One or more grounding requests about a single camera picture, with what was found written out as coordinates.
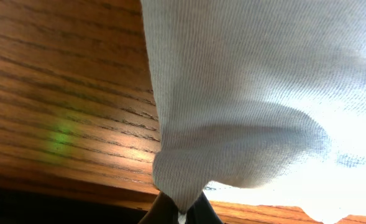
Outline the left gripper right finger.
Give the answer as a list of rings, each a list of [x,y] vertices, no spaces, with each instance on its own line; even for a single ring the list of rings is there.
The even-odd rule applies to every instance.
[[[186,224],[224,224],[202,192],[186,214]]]

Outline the light blue printed t-shirt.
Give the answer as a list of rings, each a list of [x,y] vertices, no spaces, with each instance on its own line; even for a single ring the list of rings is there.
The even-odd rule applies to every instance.
[[[153,182],[366,216],[366,1],[142,1],[161,149]]]

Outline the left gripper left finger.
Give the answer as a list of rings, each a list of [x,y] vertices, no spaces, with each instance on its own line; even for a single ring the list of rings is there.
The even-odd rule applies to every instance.
[[[138,224],[178,224],[179,211],[173,200],[160,192]]]

